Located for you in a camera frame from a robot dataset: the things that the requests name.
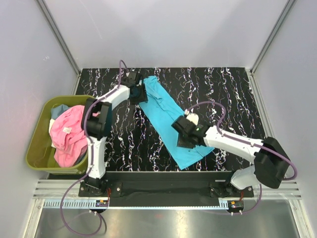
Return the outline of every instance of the light blue cloth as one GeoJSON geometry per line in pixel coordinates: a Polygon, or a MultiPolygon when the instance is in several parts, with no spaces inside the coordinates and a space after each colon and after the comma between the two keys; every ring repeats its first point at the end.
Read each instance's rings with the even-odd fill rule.
{"type": "Polygon", "coordinates": [[[180,115],[184,115],[184,111],[160,85],[155,76],[146,78],[144,84],[149,101],[140,103],[140,107],[161,136],[164,145],[180,169],[194,164],[209,154],[214,149],[213,147],[196,146],[194,149],[188,149],[177,146],[178,132],[172,124],[180,115]]]}
{"type": "Polygon", "coordinates": [[[77,165],[77,164],[79,164],[80,162],[82,162],[83,159],[85,158],[86,154],[87,154],[87,152],[84,153],[82,156],[79,156],[74,165],[77,165]]]}
{"type": "Polygon", "coordinates": [[[51,115],[52,115],[51,118],[53,120],[56,120],[60,115],[62,115],[68,109],[70,109],[70,107],[65,105],[65,104],[61,104],[61,105],[57,106],[56,108],[52,108],[51,109],[51,115]]]}

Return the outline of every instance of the pink shirt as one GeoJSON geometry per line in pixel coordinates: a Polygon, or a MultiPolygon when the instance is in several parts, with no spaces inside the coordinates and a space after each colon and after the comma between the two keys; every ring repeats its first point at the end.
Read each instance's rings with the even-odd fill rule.
{"type": "Polygon", "coordinates": [[[87,151],[87,139],[81,128],[84,106],[78,105],[60,115],[52,125],[50,136],[56,147],[54,158],[61,167],[71,167],[87,151]]]}

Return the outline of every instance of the white wall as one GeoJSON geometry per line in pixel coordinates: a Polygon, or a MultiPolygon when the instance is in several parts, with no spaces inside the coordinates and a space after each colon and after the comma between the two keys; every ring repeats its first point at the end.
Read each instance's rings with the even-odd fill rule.
{"type": "Polygon", "coordinates": [[[317,234],[317,1],[297,1],[256,71],[275,137],[298,168],[317,234]]]}
{"type": "Polygon", "coordinates": [[[0,237],[17,238],[43,175],[25,163],[36,121],[76,76],[34,0],[2,0],[0,32],[0,237]]]}
{"type": "Polygon", "coordinates": [[[46,0],[79,67],[251,67],[287,0],[46,0]]]}

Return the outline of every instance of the plastic basket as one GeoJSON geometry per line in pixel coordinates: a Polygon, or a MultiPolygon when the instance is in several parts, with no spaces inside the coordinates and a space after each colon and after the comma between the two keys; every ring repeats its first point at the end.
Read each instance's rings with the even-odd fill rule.
{"type": "Polygon", "coordinates": [[[51,108],[61,104],[69,107],[85,105],[87,95],[58,96],[45,103],[40,118],[34,130],[32,140],[26,154],[26,163],[33,170],[46,171],[51,174],[83,174],[87,169],[88,156],[77,165],[61,168],[54,159],[55,148],[51,147],[52,139],[49,134],[51,108]]]}

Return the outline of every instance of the cable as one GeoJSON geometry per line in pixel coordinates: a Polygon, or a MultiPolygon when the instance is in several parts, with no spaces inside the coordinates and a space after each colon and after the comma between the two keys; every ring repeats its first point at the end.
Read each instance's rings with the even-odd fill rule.
{"type": "MultiPolygon", "coordinates": [[[[220,124],[222,123],[222,120],[224,119],[224,117],[225,117],[225,115],[226,115],[226,108],[224,107],[224,105],[222,105],[222,104],[220,104],[220,103],[217,103],[217,102],[204,101],[204,102],[200,102],[200,103],[197,103],[197,104],[191,106],[189,109],[187,109],[187,111],[190,111],[190,110],[192,110],[193,108],[198,107],[199,105],[202,105],[202,104],[212,104],[212,105],[215,104],[215,105],[217,105],[217,106],[219,106],[219,107],[222,108],[223,113],[222,113],[222,115],[221,115],[221,117],[220,117],[220,119],[219,119],[219,121],[217,122],[217,125],[216,125],[217,131],[219,132],[220,135],[225,136],[225,137],[227,137],[227,138],[230,138],[230,139],[232,139],[232,140],[239,141],[239,142],[241,142],[241,143],[244,143],[244,144],[247,144],[247,145],[251,145],[251,146],[252,146],[251,142],[249,142],[249,141],[245,141],[245,140],[243,140],[243,139],[236,138],[236,137],[233,137],[233,136],[227,135],[226,133],[222,133],[222,132],[221,132],[221,130],[220,130],[220,124]]],[[[284,180],[293,180],[293,179],[295,179],[295,178],[297,177],[297,168],[296,168],[296,166],[293,164],[293,162],[291,162],[291,161],[290,161],[289,159],[287,159],[285,156],[283,156],[283,155],[277,153],[276,151],[273,151],[273,150],[271,150],[271,149],[269,149],[269,148],[267,148],[267,147],[265,147],[265,146],[262,146],[262,145],[254,144],[253,146],[256,146],[256,147],[258,147],[258,148],[260,148],[260,149],[266,150],[266,151],[268,151],[268,152],[270,152],[270,153],[272,153],[272,154],[278,156],[280,159],[282,159],[283,161],[287,162],[287,163],[293,168],[293,170],[294,170],[294,175],[293,175],[292,177],[285,178],[284,180]]],[[[243,212],[243,213],[241,212],[241,215],[242,215],[242,214],[248,214],[248,213],[254,211],[254,210],[258,207],[258,205],[259,205],[259,203],[260,203],[260,201],[261,201],[261,198],[262,198],[262,185],[260,184],[260,195],[259,195],[259,199],[257,200],[257,203],[256,203],[255,206],[254,206],[253,208],[251,208],[250,210],[248,210],[248,211],[246,211],[246,212],[243,212]]],[[[230,213],[218,213],[218,212],[210,212],[210,213],[212,213],[212,214],[217,214],[217,215],[240,215],[240,213],[231,213],[231,214],[230,214],[230,213]]]]}
{"type": "Polygon", "coordinates": [[[98,205],[98,207],[106,207],[106,208],[109,207],[111,190],[110,190],[110,188],[108,188],[106,191],[107,191],[107,194],[108,194],[108,201],[107,201],[107,203],[105,205],[98,205]]]}
{"type": "MultiPolygon", "coordinates": [[[[85,211],[85,212],[82,212],[82,213],[76,215],[76,216],[73,217],[69,222],[67,222],[67,224],[70,224],[71,222],[75,221],[77,218],[81,217],[82,215],[88,214],[88,213],[91,213],[91,212],[90,212],[90,211],[85,211]]],[[[105,233],[106,233],[106,221],[105,221],[105,219],[103,218],[103,216],[102,216],[102,220],[103,220],[104,225],[105,225],[105,233]]],[[[51,223],[51,222],[50,222],[50,219],[48,219],[49,227],[50,227],[53,231],[58,231],[58,230],[60,230],[60,229],[62,229],[62,228],[65,227],[65,225],[63,225],[63,226],[58,227],[58,228],[53,228],[53,227],[51,227],[50,223],[51,223]]]]}
{"type": "Polygon", "coordinates": [[[93,140],[92,140],[92,138],[89,136],[88,131],[87,131],[88,115],[90,114],[92,108],[93,108],[97,103],[99,103],[99,102],[102,101],[103,99],[109,97],[110,95],[112,95],[114,92],[116,92],[116,91],[119,89],[119,87],[120,87],[120,85],[121,85],[121,75],[122,75],[121,63],[123,63],[124,66],[125,66],[125,68],[126,68],[126,70],[129,71],[128,68],[127,68],[127,65],[125,64],[125,62],[124,62],[123,60],[120,60],[120,61],[119,61],[119,80],[118,80],[118,86],[117,86],[116,88],[114,88],[113,90],[109,91],[109,92],[108,92],[106,95],[104,95],[103,97],[98,98],[94,103],[92,103],[91,106],[88,108],[88,110],[87,110],[87,112],[86,112],[86,115],[85,115],[85,118],[84,118],[84,132],[85,132],[85,135],[86,135],[86,137],[88,138],[88,140],[89,140],[89,142],[90,142],[90,145],[88,145],[88,146],[91,146],[91,163],[90,163],[90,165],[88,166],[89,169],[88,169],[88,171],[87,171],[87,173],[86,173],[85,175],[83,175],[80,179],[78,179],[76,182],[74,182],[74,183],[66,190],[66,192],[64,193],[64,195],[63,195],[63,197],[62,197],[62,199],[61,199],[61,201],[60,201],[59,211],[60,211],[60,216],[61,216],[61,219],[62,219],[64,225],[66,226],[66,228],[67,228],[69,231],[71,231],[71,232],[73,232],[74,234],[77,234],[77,235],[79,235],[79,236],[83,236],[83,237],[92,237],[92,236],[96,235],[96,234],[100,231],[103,221],[104,221],[105,226],[106,226],[106,222],[105,222],[104,218],[103,218],[102,215],[100,215],[99,213],[95,213],[96,215],[98,215],[98,217],[99,217],[99,219],[100,219],[100,225],[99,225],[98,229],[97,229],[95,232],[91,233],[91,234],[82,234],[82,233],[79,233],[79,232],[73,230],[73,229],[68,225],[68,223],[67,223],[66,220],[65,220],[64,214],[63,214],[62,205],[63,205],[63,202],[64,202],[64,199],[65,199],[66,195],[67,195],[68,192],[73,188],[73,186],[75,186],[75,185],[76,185],[77,183],[79,183],[81,180],[83,180],[84,178],[86,178],[86,177],[89,175],[89,173],[91,172],[92,168],[93,168],[93,165],[94,165],[94,143],[93,143],[93,140]]]}
{"type": "Polygon", "coordinates": [[[241,197],[239,199],[239,202],[242,201],[242,199],[243,199],[243,191],[241,191],[241,197]]]}
{"type": "MultiPolygon", "coordinates": [[[[239,141],[239,142],[241,142],[241,143],[244,143],[244,144],[247,144],[247,145],[251,145],[251,146],[252,146],[252,144],[251,144],[250,141],[246,141],[246,140],[243,140],[243,139],[240,139],[240,138],[236,138],[236,137],[233,137],[233,136],[231,136],[231,135],[227,135],[226,133],[222,133],[222,132],[221,132],[221,130],[220,130],[220,124],[222,123],[222,120],[224,119],[224,117],[225,117],[225,115],[226,115],[226,108],[225,108],[222,104],[217,103],[217,102],[212,102],[212,101],[204,101],[204,102],[200,102],[200,103],[197,103],[197,104],[191,106],[189,109],[187,109],[187,111],[190,111],[191,109],[193,109],[193,108],[195,108],[195,107],[197,107],[197,106],[199,106],[199,105],[202,105],[202,104],[215,104],[215,105],[220,106],[220,107],[222,108],[223,113],[222,113],[221,118],[219,119],[219,121],[217,122],[217,125],[216,125],[217,131],[219,132],[220,135],[225,136],[225,137],[227,137],[227,138],[230,138],[230,139],[232,139],[232,140],[239,141]]],[[[263,149],[263,150],[266,150],[266,151],[268,151],[268,152],[270,152],[270,153],[272,153],[272,154],[278,156],[280,159],[282,159],[283,161],[287,162],[287,163],[293,168],[293,170],[294,170],[294,175],[293,175],[292,177],[290,177],[290,178],[285,178],[284,180],[293,180],[293,179],[295,179],[295,178],[297,177],[297,168],[296,168],[296,166],[293,164],[293,162],[291,162],[291,161],[290,161],[289,159],[287,159],[285,156],[283,156],[283,155],[277,153],[276,151],[273,151],[273,150],[271,150],[271,149],[269,149],[269,148],[267,148],[267,147],[265,147],[265,146],[262,146],[262,145],[254,144],[253,146],[256,146],[256,147],[258,147],[258,148],[261,148],[261,149],[263,149]]]]}

